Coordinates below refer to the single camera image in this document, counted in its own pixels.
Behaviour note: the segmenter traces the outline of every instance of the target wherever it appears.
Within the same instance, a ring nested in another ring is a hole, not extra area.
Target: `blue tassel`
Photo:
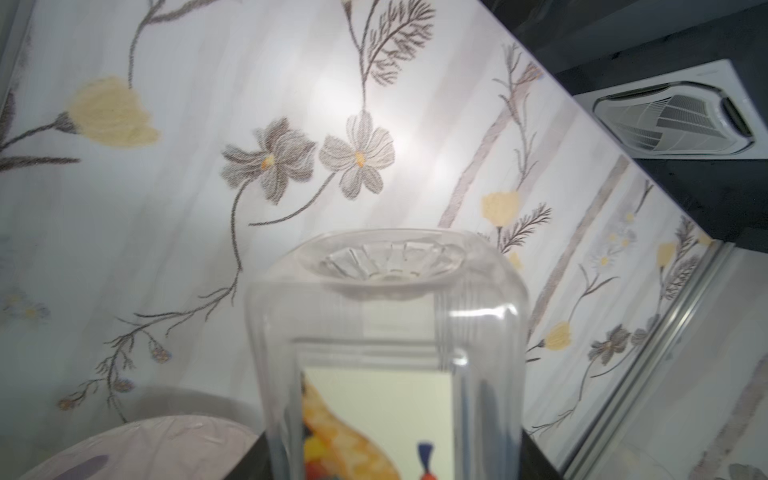
[[[431,443],[419,443],[419,458],[422,461],[422,467],[424,467],[425,473],[429,473],[429,457],[432,456],[433,448],[435,448],[435,446]]]

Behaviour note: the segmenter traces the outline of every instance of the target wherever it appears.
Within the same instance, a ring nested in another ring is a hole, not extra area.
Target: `orange flower center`
[[[266,170],[269,167],[272,167],[275,164],[275,156],[270,155],[269,157],[265,158],[263,162],[261,162],[261,170]]]
[[[366,156],[363,155],[361,151],[355,152],[355,162],[358,167],[362,168],[362,166],[366,164]]]

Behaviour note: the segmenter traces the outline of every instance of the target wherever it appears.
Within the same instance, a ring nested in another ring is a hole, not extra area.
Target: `transparent plastic container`
[[[355,432],[343,419],[324,429],[338,420],[330,407],[319,420],[309,420],[307,397],[316,392],[309,391],[305,372],[314,368],[355,372],[345,377],[351,379],[377,371],[448,376],[452,471],[439,480],[515,480],[527,297],[508,260],[473,233],[360,230],[317,237],[280,258],[253,280],[247,299],[276,480],[319,478],[310,472],[312,462],[340,468],[329,476],[339,480],[437,478],[429,471],[432,447],[421,443],[422,477],[411,478],[398,465],[394,472],[392,465],[382,467],[388,462],[386,452],[377,464],[386,472],[363,472],[362,466],[355,470],[344,463],[362,464],[343,449],[377,432]],[[359,390],[359,384],[350,383],[349,391]],[[404,430],[413,423],[407,419],[434,413],[419,406],[422,395],[405,389],[393,397],[393,408],[406,398],[414,409],[422,409],[398,417]],[[373,417],[388,413],[387,405],[374,401],[370,407]],[[384,432],[388,438],[398,435],[397,424],[386,427],[391,429]],[[375,445],[367,448],[376,450]],[[312,455],[320,456],[311,462]]]

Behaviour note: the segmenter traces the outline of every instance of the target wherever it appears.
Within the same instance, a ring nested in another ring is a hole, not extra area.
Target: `white vent frame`
[[[658,75],[656,77],[603,88],[601,90],[575,95],[574,99],[598,121],[600,126],[602,126],[606,132],[615,137],[615,135],[605,127],[600,118],[594,113],[594,107],[598,100],[610,95],[641,88],[649,88],[659,84],[678,84],[681,82],[704,84],[721,90],[733,102],[733,105],[739,111],[742,119],[744,119],[749,126],[752,134],[752,144],[744,150],[737,151],[733,154],[650,154],[646,150],[633,148],[617,139],[629,155],[634,158],[678,160],[768,159],[768,128],[766,128],[763,119],[757,113],[757,109],[750,100],[749,95],[746,93],[744,86],[741,84],[741,80],[730,60],[713,61],[696,67]]]

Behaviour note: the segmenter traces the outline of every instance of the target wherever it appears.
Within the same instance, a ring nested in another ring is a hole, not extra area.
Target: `exhaust fan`
[[[636,158],[768,158],[768,131],[728,60],[575,98]]]

